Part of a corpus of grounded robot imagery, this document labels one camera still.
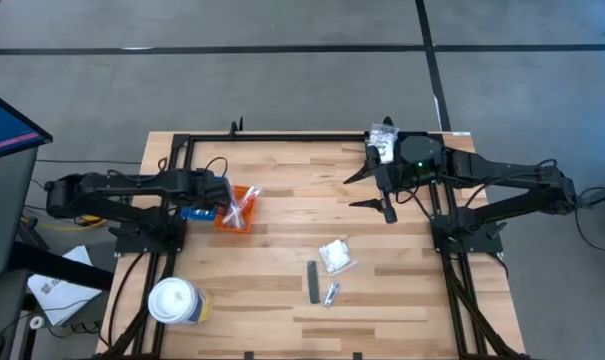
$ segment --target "white cup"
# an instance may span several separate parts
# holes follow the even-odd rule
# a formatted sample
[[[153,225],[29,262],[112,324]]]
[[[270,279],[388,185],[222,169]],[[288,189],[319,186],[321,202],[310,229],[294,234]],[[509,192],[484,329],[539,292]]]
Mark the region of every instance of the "white cup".
[[[148,305],[151,316],[165,324],[199,324],[213,311],[213,301],[206,291],[176,277],[157,283]]]

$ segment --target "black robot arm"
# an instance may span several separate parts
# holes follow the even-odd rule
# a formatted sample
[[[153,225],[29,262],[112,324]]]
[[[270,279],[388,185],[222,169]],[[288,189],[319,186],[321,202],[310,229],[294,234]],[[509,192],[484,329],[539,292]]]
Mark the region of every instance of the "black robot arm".
[[[110,228],[118,241],[117,253],[180,251],[184,236],[181,222],[174,216],[181,206],[213,211],[229,205],[230,187],[226,178],[215,177],[206,169],[166,170],[155,175],[73,174],[45,184],[46,211],[55,218],[93,215],[121,222]],[[123,203],[124,196],[157,195],[161,206],[139,208]]]
[[[534,211],[568,214],[577,207],[573,182],[557,169],[554,160],[537,165],[492,162],[475,153],[446,147],[427,136],[406,136],[398,140],[393,163],[382,164],[374,146],[368,146],[366,154],[364,167],[345,183],[374,176],[383,199],[361,201],[351,206],[372,207],[384,212],[387,223],[397,221],[396,217],[387,216],[391,212],[395,214],[391,202],[385,201],[389,194],[410,191],[432,181],[457,189],[498,185],[528,190],[525,194],[479,208],[462,209],[450,224],[451,232],[456,229],[472,231],[488,222]]]

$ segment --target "white paper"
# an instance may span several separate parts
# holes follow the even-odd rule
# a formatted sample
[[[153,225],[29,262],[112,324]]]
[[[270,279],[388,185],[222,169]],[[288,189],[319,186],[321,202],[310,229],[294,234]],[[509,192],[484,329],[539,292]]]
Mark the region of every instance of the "white paper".
[[[93,266],[85,246],[78,246],[74,248],[73,250],[64,254],[64,257],[69,260]],[[102,290],[75,285],[64,280],[41,275],[31,276],[29,278],[28,285],[29,289],[31,289],[31,292],[44,310],[62,308],[80,300],[93,299],[102,292]],[[45,314],[51,324],[58,325],[70,318],[87,302],[88,301],[79,302],[64,310],[46,311]]]

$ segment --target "monitor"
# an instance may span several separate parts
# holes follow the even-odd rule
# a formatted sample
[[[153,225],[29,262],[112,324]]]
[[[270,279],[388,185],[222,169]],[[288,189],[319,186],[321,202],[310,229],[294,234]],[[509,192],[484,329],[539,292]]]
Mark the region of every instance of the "monitor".
[[[51,141],[51,134],[0,99],[0,156]]]

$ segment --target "orange cup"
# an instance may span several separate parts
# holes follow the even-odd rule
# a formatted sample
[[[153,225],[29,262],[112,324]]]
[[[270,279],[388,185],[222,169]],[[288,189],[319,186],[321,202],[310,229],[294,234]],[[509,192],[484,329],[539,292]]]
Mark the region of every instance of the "orange cup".
[[[247,191],[249,191],[248,186],[241,185],[233,185],[233,196],[236,200],[242,200],[244,195],[246,195]],[[255,210],[255,200],[257,198],[253,198],[249,200],[249,203],[242,209],[242,219],[244,219],[245,227],[240,229],[233,226],[228,226],[226,224],[222,224],[222,220],[226,216],[226,213],[220,213],[215,216],[215,220],[213,220],[213,228],[219,229],[223,231],[230,232],[238,232],[238,233],[248,233],[251,230],[251,223],[253,222],[253,211]]]

